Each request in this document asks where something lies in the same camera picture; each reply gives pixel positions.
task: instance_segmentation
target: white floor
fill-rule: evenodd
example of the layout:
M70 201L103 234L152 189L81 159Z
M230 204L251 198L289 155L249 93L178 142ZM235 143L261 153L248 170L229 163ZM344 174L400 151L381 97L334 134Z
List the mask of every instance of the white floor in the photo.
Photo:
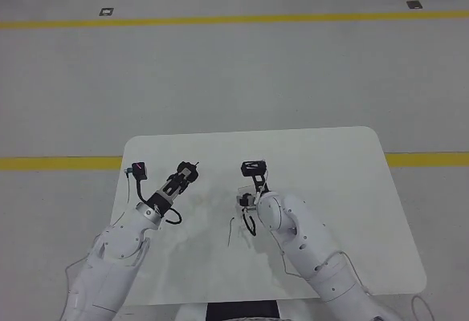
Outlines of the white floor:
M469 2L422 2L469 10ZM406 11L402 1L0 3L0 21ZM0 156L120 155L131 136L367 125L469 151L469 19L0 30ZM393 169L437 320L469 319L469 168ZM116 172L0 172L0 320L56 320ZM412 318L410 296L381 298ZM314 300L308 307L325 314ZM172 319L175 307L118 319Z

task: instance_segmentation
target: wire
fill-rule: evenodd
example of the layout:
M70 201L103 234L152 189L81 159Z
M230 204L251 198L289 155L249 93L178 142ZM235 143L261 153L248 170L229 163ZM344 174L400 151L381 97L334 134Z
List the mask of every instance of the wire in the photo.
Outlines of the wire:
M169 220L165 220L165 221L166 221L167 223L169 223L169 224L174 225L174 226L176 226L176 225L178 225L178 224L181 224L181 222L183 221L183 218L181 217L181 214L180 214L177 210L173 209L172 207L169 208L169 210L171 210L171 211L173 211L174 213L176 213L176 215L177 215L177 217L178 217L179 220L178 220L178 221L169 221Z
M119 218L116 219L115 223L112 224L112 226L114 226L116 223L118 223L120 221L120 219L124 216L125 214L125 211L128 209L129 207L129 196L131 195L131 186L129 185L129 174L126 173L125 176L127 177L128 179L128 200L125 202L125 209L124 211L122 212L122 214L119 216Z
M144 199L144 197L141 196L141 184L140 184L140 180L139 179L136 179L137 181L137 194L138 194L138 198L140 198L140 201L143 201L144 204L146 204L148 207L152 207L151 205L149 205L149 203Z
M417 315L417 311L414 309L414 300L415 299L419 299L422 303L424 303L424 306L426 306L426 309L427 311L429 311L429 315L430 315L430 318L432 321L436 321L436 319L434 318L434 314L433 314L433 311L430 309L429 307L429 304L427 304L426 300L424 300L423 297L421 297L420 295L413 295L413 298L411 298L411 310L413 312L413 316L414 318L418 320L418 315Z
M128 200L126 201L126 204L125 204L125 208L127 209L128 206L129 206L129 196L131 194L131 187L129 186L129 174L126 173L125 174L126 178L128 179ZM125 214L125 211L126 209L124 210L124 212L122 212L122 214L119 216L119 218L116 219L115 223L112 224L112 226L114 226L116 223L118 223L118 221L120 221L120 219L124 216ZM92 246L94 246L94 244L96 244L96 241L97 241L97 238L100 236L100 234L97 234L94 239L93 239L93 243L92 243ZM74 265L82 262L84 259L86 259L88 257L88 254L87 253L85 256L83 256L82 258L80 258L79 260L67 265L65 267L65 283L66 283L66 288L67 288L67 295L65 296L65 305L63 306L63 310L61 311L61 315L59 316L59 321L61 321L61 319L63 318L63 315L65 314L65 310L67 309L67 304L68 304L68 294L70 293L70 278L68 277L68 269L70 269L71 267L73 267Z
M70 269L71 267L73 267L77 263L82 262L85 258L87 258L87 256L88 256L88 254L83 256L79 260L73 262L72 264L68 265L67 267L65 267L65 278L67 280L67 295L65 295L65 305L63 306L63 311L61 311L61 315L58 318L59 321L61 321L61 319L63 319L63 315L65 314L65 310L67 310L68 294L71 292L71 290L69 288L70 280L69 280L69 277L68 277L68 269Z
M91 247L94 246L94 244L96 244L96 241L97 241L97 238L100 236L100 234L97 234L94 238L93 238L93 243L91 245ZM67 284L67 295L65 295L65 305L63 306L63 310L61 311L61 315L59 315L59 321L61 321L61 319L63 319L63 315L65 314L65 310L67 309L67 304L68 304L68 294L71 292L71 289L70 289L70 278L68 277L68 269L70 269L71 267L73 267L74 265L78 264L79 262L82 262L85 258L88 257L88 253L83 256L82 258L80 258L79 260L67 265L65 267L65 279L66 279L66 284Z
M247 218L245 217L245 213L247 212L246 208L242 209L242 217L243 221L245 222L245 226L249 230L249 232L252 234L252 236L256 236L256 224L254 223L254 219L252 218L251 215L249 215L249 219L251 220L252 228L249 226L249 223L247 223Z
M279 244L279 242L277 242L277 238L275 238L274 234L272 232L270 232L270 235L274 238L274 241L275 241L275 244L277 244L277 246L279 247L279 253L281 254L281 259L283 260L283 267L284 267L284 273L285 274L288 274L288 275L292 275L292 276L295 276L297 278L303 278L302 276L298 275L298 274L295 274L295 273L292 273L292 272L288 272L287 271L287 268L286 268L286 261L284 260L284 251L283 249L281 248L281 245Z
M229 243L231 242L231 223L233 222L235 218L232 217L231 220L229 221L229 238L227 239L227 247L229 247Z

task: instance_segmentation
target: black square marker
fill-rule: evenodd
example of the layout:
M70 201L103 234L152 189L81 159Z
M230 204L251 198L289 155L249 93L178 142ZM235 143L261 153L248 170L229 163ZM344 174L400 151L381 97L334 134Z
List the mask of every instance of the black square marker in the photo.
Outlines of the black square marker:
M408 4L408 7L410 9L423 9L423 6L422 4L420 3L420 1L406 1L406 3Z
M108 17L113 14L113 8L102 8L100 10L99 16L100 17Z

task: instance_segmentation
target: gray floor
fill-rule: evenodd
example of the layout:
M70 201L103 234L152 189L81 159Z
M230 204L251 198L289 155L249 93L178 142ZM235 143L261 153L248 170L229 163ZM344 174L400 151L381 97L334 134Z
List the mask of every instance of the gray floor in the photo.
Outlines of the gray floor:
M108 4L116 18L407 10L385 0ZM0 2L0 20L90 19L103 6ZM138 135L347 125L375 129L386 152L469 151L469 19L0 30L0 156L120 155ZM422 295L437 320L469 319L469 168L392 174L427 273ZM117 178L0 172L0 320L58 318L63 268L108 224ZM380 299L412 319L409 295ZM117 319L175 311L130 307Z

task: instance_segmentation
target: black cable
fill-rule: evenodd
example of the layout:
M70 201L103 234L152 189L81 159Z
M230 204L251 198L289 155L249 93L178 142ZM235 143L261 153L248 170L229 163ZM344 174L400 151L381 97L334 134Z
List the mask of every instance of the black cable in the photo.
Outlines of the black cable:
M179 221L169 221L169 220L165 220L165 221L166 221L167 223L169 223L169 224L174 225L174 226L176 226L177 224L181 224L181 222L183 221L183 218L181 217L181 214L180 214L177 210L173 209L172 207L169 208L169 210L171 210L171 211L173 211L174 213L176 213L177 217L179 218Z
M137 179L137 194L138 194L138 198L140 198L140 201L143 201L144 204L146 204L148 207L150 207L149 203L144 199L143 196L141 196L141 184L140 184L140 180Z
M252 236L256 236L256 224L254 223L254 219L252 218L252 216L249 215L249 219L251 219L251 223L252 223L252 228L249 227L249 223L247 223L247 219L245 218L245 213L242 215L242 217L243 217L243 221L245 222L245 226L247 227L249 232L251 232Z
M141 182L141 181L137 179L137 194L138 194L138 198L140 198L140 200L143 201L144 204L146 204L148 207L151 207L151 208L152 208L152 206L149 205L149 203L144 199L144 197L141 196L141 184L140 184L140 182ZM176 226L177 224L181 224L181 222L183 221L183 218L181 217L181 214L180 214L177 210L173 209L172 207L169 208L169 210L171 210L171 211L173 211L174 213L176 213L176 215L177 215L177 217L179 218L179 220L178 220L178 221L169 221L169 220L165 220L165 221L166 221L167 223L172 224L172 225L175 225L175 226Z

